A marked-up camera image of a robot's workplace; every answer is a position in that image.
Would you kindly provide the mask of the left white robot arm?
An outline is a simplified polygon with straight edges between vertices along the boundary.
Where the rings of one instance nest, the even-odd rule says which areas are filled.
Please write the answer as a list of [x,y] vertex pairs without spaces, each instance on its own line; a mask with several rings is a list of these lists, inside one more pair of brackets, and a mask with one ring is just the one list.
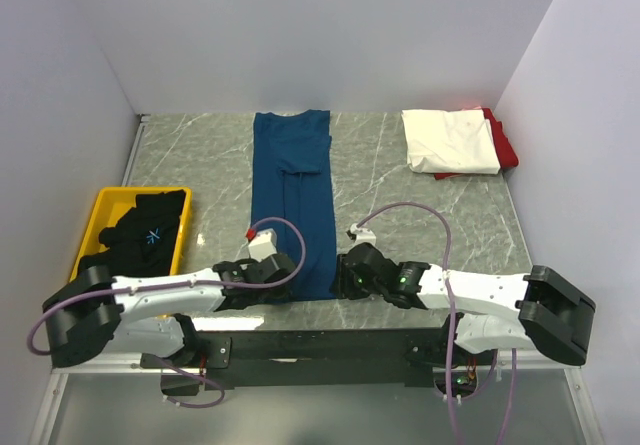
[[110,351],[189,366],[200,353],[190,314],[242,310],[280,298],[299,269],[283,253],[150,278],[114,276],[105,266],[92,266],[43,304],[52,364],[77,366]]

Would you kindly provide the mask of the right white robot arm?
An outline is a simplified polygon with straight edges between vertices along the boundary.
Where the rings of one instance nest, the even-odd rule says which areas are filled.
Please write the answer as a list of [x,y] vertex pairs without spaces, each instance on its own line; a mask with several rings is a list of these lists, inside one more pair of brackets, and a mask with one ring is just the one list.
[[511,275],[446,271],[426,262],[394,263],[369,243],[339,255],[333,292],[350,300],[378,295],[401,309],[454,312],[455,329],[438,342],[452,364],[488,350],[518,349],[581,367],[596,311],[590,297],[546,266]]

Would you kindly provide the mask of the blue t-shirt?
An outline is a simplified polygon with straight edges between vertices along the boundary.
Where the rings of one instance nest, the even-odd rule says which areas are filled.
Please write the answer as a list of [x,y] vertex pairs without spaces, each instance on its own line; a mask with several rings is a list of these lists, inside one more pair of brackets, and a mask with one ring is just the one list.
[[306,258],[291,285],[291,298],[297,301],[334,297],[337,239],[331,143],[328,111],[254,117],[250,222],[280,217],[304,238]]

